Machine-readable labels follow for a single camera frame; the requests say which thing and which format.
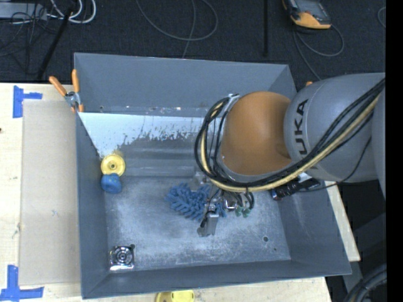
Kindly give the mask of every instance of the wooden table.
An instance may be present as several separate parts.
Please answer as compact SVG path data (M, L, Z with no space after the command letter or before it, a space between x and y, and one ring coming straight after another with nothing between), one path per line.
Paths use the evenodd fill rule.
M0 288L7 285L7 265L19 265L20 233L24 231L21 218L21 177L22 177L22 145L23 117L13 118L13 88L17 85L25 93L40 92L44 101L60 101L66 106L60 94L50 84L0 83ZM68 91L72 86L65 86ZM329 188L329 197L335 211L337 223L350 262L360 260L349 221L342 204L337 187ZM82 301L79 282L42 283L43 297L38 301ZM21 286L21 289L36 288ZM155 301L155 294L102 298L94 301L126 302ZM310 279L264 282L211 289L196 289L195 301L331 301L324 277Z

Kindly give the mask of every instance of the yellow object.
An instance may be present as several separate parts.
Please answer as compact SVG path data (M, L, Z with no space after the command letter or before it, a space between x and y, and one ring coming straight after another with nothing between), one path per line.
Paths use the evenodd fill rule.
M192 290L161 292L157 294L156 302L194 302L195 294Z
M101 170L103 174L118 174L121 176L126 169L124 159L117 154L110 154L103 158L101 162Z

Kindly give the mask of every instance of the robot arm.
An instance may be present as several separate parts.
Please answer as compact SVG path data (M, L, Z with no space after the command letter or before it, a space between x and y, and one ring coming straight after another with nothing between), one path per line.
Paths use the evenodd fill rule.
M315 82L292 100L269 91L222 99L205 117L195 157L224 192L270 190L279 199L320 181L379 179L385 196L385 74Z

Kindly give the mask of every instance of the small metal object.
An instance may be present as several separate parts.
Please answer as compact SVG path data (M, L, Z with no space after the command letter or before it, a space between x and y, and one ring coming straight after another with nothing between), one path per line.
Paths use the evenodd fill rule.
M110 270L127 271L134 268L134 245L114 246L109 252Z
M197 234L199 234L200 237L214 235L215 228L217 227L217 223L219 221L219 216L220 215L217 213L207 213L207 216L201 222L200 227L197 228Z

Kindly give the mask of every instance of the power cable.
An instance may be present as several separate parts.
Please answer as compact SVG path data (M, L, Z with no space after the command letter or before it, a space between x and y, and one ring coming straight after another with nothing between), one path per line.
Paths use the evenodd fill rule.
M362 302L370 291L387 282L387 265L383 263L361 279L344 297L343 302Z
M214 17L215 17L215 24L214 24L213 30L212 30L210 33L208 33L207 35L201 36L201 37L192 37L193 31L194 31L194 29L195 29L195 23L196 23L196 6L195 6L195 4L194 4L194 0L191 0L191 1L192 1L192 5L193 5L193 24L192 24L192 28L191 28L191 33L190 33L189 37L180 37L180 36L176 36L176 35L170 34L170 33L166 32L166 31L160 29L160 28L159 28L155 23L153 23L153 22L151 21L151 19L145 14L144 10L141 8L141 5L140 5L140 3L139 3L139 0L135 0L137 6L139 7L139 10L140 10L142 16L150 23L150 25L151 25L152 27L154 27L156 30L158 30L160 33L162 33L162 34L165 35L165 36L168 36L168 37L173 38L173 39L182 40L182 41L187 42L186 48L185 48L185 51L184 51L184 53L183 53L182 58L184 57L184 55L185 55L185 53L186 53L186 50L187 50L187 48L188 48L188 43L189 43L189 42L197 42L197 41L200 41L200 40L204 40L204 39L209 38L210 36L212 36L212 35L215 33L215 31L217 30L218 25L219 25L219 17L217 16L217 12L214 10L214 7L213 7L208 1L206 1L206 0L200 0L201 2L205 3L205 4L212 10L212 12L213 12L213 14L214 14Z
M56 16L56 15L51 14L51 13L48 14L48 16L52 17L52 18L63 20L64 19L64 13L57 7L57 5L55 3L55 0L50 0L50 3L52 4L52 6L56 10L56 12L59 14L59 16ZM75 19L81 14L81 11L82 11L82 1L78 0L78 3L79 3L79 9L74 14L69 16L69 21L71 23L86 24L86 23L90 23L92 20L94 20L94 18L96 16L96 2L95 2L95 0L91 0L91 4L93 6L93 12L92 12L91 16L89 18L83 19L83 20L76 20Z
M386 10L386 7L382 7L382 8L380 8L380 9L378 10L377 17L378 17L379 23L386 29L386 23L384 23L384 22L381 20L381 18L380 18L380 14L382 13L383 10Z
M295 42L295 46L296 46L296 48L297 48L297 50L298 50L300 56L302 57L302 60L305 62L305 64L308 66L309 70L313 73L313 75L315 75L315 77L316 77L319 81L321 81L322 78L316 73L316 71L315 71L315 70L312 68L312 66L309 64L309 62L308 62L308 60L306 59L305 55L303 54L303 52L302 52L300 46L298 45L297 37L299 38L299 40L300 40L310 51L316 53L317 55L320 55L320 56L323 56L323 57L335 57L335 56L340 55L340 54L343 52L343 50L344 50L344 38L343 38L343 35L341 34L340 30L337 29L337 27L334 26L334 24L332 24L332 27L335 29L336 33L339 35L340 41L341 41L341 47L340 47L340 49L339 49L337 52L335 52L335 53L322 53L322 52L319 52L319 51L316 50L316 49L313 49L310 45L308 45L308 44L304 41L304 39L302 39L302 36L300 35L300 32L301 32L301 33L306 33L306 34L312 34L312 33L318 34L318 33L319 33L319 30L299 30L299 29L296 28L296 27L295 27L294 30L293 30L293 39L294 39L294 42Z

